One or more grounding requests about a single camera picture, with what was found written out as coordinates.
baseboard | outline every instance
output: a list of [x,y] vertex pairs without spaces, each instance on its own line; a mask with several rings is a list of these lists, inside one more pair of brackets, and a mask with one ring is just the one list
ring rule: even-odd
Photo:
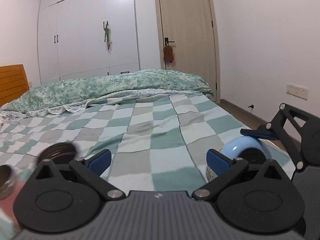
[[[263,120],[262,118],[244,110],[243,108],[229,102],[228,100],[225,100],[225,99],[221,99],[220,102],[226,104],[226,105],[229,105],[230,107],[236,109],[237,111],[241,112],[241,114],[245,115],[246,117],[254,120],[255,122],[257,123],[260,123],[260,124],[267,124],[267,121]],[[290,136],[293,143],[295,144],[295,146],[297,147],[298,151],[300,151],[301,149],[301,142],[299,142],[296,138],[293,138],[292,136]]]

white wardrobe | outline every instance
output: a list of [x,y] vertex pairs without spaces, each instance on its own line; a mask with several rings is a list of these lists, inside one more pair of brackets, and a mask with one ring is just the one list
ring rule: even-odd
[[41,0],[38,57],[42,84],[138,71],[134,0]]

metal cap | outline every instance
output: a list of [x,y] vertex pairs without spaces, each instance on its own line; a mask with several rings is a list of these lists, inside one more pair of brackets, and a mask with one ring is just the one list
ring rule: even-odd
[[82,157],[75,158],[75,160],[76,160],[77,162],[81,162],[81,163],[84,163],[84,161],[85,161],[85,159],[82,158]]
[[17,175],[9,165],[0,166],[0,200],[10,196],[18,182]]
[[111,198],[120,198],[122,196],[123,192],[118,189],[113,189],[108,191],[107,196]]
[[210,196],[210,191],[207,189],[198,189],[195,191],[195,195],[197,197],[209,197]]
[[303,162],[302,161],[299,161],[298,163],[297,163],[297,169],[298,170],[301,170],[303,168]]

checkered bedsheet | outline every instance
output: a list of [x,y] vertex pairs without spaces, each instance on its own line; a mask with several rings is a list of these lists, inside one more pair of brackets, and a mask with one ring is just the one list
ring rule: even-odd
[[[101,176],[125,193],[186,190],[190,194],[206,183],[208,149],[220,150],[240,136],[241,128],[247,127],[201,93],[156,95],[5,123],[0,130],[0,164],[15,166],[26,180],[42,150],[73,141],[79,155],[87,158],[108,148],[112,163]],[[268,146],[290,173],[288,156],[273,144]],[[3,214],[2,218],[0,236],[7,223]]]

door lever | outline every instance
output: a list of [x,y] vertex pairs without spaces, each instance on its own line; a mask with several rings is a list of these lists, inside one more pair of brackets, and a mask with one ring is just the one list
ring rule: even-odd
[[164,38],[164,43],[166,46],[168,46],[169,43],[175,43],[175,41],[169,41],[169,38]]

